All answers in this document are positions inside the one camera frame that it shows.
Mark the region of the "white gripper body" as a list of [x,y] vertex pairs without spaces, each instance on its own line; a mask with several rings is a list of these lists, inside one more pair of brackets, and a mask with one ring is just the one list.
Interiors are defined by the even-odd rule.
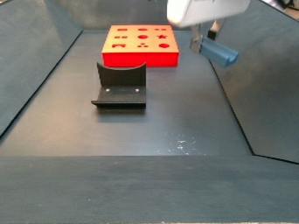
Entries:
[[166,20],[186,27],[226,18],[247,10],[249,0],[166,0]]

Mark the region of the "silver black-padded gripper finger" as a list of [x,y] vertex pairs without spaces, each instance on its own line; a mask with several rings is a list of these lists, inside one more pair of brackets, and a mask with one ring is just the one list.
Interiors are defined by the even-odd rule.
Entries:
[[209,28],[209,31],[208,31],[208,38],[214,40],[216,37],[217,37],[217,34],[220,32],[220,28],[221,26],[224,25],[224,19],[217,19],[213,21],[213,24]]

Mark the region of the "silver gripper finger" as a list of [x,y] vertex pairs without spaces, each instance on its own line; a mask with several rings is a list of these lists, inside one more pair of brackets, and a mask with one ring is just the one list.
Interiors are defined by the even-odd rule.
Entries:
[[201,49],[201,39],[202,39],[202,35],[201,35],[201,25],[200,24],[194,24],[190,26],[190,50],[194,53],[200,52]]

